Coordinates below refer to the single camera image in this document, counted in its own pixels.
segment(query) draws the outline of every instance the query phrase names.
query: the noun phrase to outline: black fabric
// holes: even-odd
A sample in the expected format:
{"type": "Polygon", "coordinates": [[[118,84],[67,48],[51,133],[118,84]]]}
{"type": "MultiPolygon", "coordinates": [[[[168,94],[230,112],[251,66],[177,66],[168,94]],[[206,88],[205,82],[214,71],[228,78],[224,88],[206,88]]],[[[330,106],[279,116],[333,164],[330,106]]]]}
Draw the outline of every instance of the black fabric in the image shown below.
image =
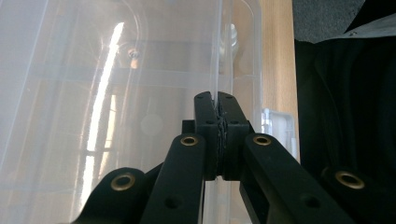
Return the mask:
{"type": "Polygon", "coordinates": [[[396,0],[366,0],[346,32],[396,13],[396,0]]]}
{"type": "Polygon", "coordinates": [[[302,166],[396,188],[396,37],[295,42],[302,166]]]}

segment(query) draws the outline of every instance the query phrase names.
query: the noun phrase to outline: transparent plastic bin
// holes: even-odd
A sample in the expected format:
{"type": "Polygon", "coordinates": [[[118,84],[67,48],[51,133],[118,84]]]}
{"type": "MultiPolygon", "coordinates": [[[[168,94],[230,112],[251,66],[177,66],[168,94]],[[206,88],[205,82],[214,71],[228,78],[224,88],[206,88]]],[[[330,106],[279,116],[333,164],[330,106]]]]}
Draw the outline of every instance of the transparent plastic bin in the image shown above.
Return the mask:
{"type": "MultiPolygon", "coordinates": [[[[182,120],[193,119],[193,96],[202,91],[236,96],[259,130],[257,5],[1,1],[0,223],[70,222],[110,171],[149,171],[182,120]],[[240,10],[247,13],[241,21],[240,10]],[[240,46],[234,61],[231,23],[240,46]]],[[[230,184],[210,182],[205,194],[213,199],[205,222],[230,223],[230,184]]]]}

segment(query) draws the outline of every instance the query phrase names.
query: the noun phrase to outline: light brown wood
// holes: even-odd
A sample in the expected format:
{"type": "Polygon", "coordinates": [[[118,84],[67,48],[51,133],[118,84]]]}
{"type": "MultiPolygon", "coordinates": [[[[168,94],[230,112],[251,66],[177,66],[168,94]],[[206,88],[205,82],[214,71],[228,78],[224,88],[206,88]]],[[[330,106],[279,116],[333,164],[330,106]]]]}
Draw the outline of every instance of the light brown wood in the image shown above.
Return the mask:
{"type": "Polygon", "coordinates": [[[291,0],[261,0],[263,107],[293,115],[298,147],[297,86],[291,0]]]}

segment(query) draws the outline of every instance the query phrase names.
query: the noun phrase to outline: plastic box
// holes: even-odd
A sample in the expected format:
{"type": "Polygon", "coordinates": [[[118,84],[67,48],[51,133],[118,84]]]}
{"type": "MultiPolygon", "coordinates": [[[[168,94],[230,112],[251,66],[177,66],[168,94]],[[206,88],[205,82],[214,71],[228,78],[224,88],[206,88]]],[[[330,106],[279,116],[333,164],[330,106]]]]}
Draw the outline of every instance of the plastic box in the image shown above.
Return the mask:
{"type": "MultiPolygon", "coordinates": [[[[232,93],[259,130],[258,8],[253,0],[3,0],[0,222],[74,220],[104,175],[164,160],[202,91],[232,93]]],[[[230,215],[232,191],[207,184],[206,223],[244,221],[246,213],[230,215]]]]}

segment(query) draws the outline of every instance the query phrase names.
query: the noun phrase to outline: circular mark on plastic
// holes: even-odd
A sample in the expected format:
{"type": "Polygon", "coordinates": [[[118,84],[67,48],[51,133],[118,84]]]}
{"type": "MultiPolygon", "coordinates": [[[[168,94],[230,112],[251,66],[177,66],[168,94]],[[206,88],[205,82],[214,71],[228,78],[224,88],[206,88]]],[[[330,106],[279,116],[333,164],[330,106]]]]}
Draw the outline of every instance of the circular mark on plastic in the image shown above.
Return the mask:
{"type": "Polygon", "coordinates": [[[183,205],[184,200],[180,195],[171,195],[165,199],[164,203],[167,208],[178,209],[183,205]]]}
{"type": "Polygon", "coordinates": [[[302,194],[300,200],[310,208],[320,208],[320,200],[311,194],[302,194]]]}
{"type": "Polygon", "coordinates": [[[148,114],[140,122],[140,128],[144,134],[155,136],[163,130],[163,120],[156,114],[148,114]]]}
{"type": "Polygon", "coordinates": [[[335,173],[335,179],[351,189],[363,189],[365,186],[360,178],[347,171],[338,171],[335,173]]]}
{"type": "Polygon", "coordinates": [[[111,181],[111,188],[116,191],[123,191],[133,186],[134,181],[134,176],[131,173],[120,174],[111,181]]]}
{"type": "Polygon", "coordinates": [[[271,139],[264,136],[255,136],[253,142],[260,146],[268,146],[271,144],[271,139]]]}
{"type": "Polygon", "coordinates": [[[182,139],[180,140],[180,142],[181,142],[181,144],[183,144],[184,146],[192,147],[192,146],[197,145],[198,139],[197,139],[196,137],[193,137],[193,136],[187,136],[187,137],[182,138],[182,139]]]}

